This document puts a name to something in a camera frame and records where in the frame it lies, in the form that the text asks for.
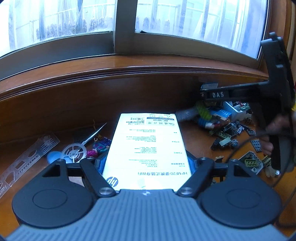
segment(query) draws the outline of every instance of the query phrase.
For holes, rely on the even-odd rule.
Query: screw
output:
[[[100,188],[99,193],[101,195],[110,195],[111,193],[113,193],[113,189],[109,187]]]
[[[192,194],[192,188],[190,188],[190,187],[182,187],[180,189],[180,192],[183,195],[190,195],[190,194]]]

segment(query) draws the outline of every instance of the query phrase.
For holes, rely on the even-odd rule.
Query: white gear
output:
[[[61,158],[69,157],[73,163],[76,163],[86,158],[86,154],[86,147],[84,145],[72,143],[63,149]]]

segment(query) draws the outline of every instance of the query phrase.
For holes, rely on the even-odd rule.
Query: window pane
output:
[[[113,30],[115,0],[4,0],[0,57],[45,40]]]
[[[136,32],[205,41],[258,57],[267,0],[138,0]]]

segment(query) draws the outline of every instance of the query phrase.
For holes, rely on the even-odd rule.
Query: hp logo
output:
[[[108,177],[106,181],[110,184],[111,187],[116,187],[118,184],[118,179],[116,177]]]

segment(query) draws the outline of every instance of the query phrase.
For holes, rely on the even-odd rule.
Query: transparent plastic piece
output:
[[[32,165],[58,143],[59,139],[53,133],[44,135],[20,155],[0,175],[0,198]]]

